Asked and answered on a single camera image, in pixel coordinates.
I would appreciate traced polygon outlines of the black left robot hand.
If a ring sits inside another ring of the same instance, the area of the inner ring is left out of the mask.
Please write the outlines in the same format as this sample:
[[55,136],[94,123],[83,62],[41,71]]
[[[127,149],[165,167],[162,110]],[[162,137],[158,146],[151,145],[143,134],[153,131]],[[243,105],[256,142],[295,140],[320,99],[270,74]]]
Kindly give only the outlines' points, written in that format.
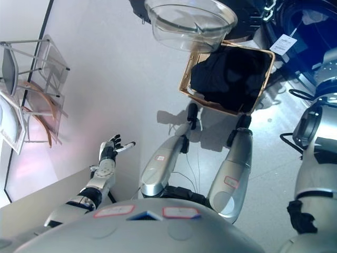
[[99,159],[100,161],[105,159],[111,159],[115,161],[118,153],[124,152],[130,148],[133,148],[136,142],[132,141],[127,144],[121,143],[121,135],[117,134],[111,137],[108,141],[102,142],[100,146]]

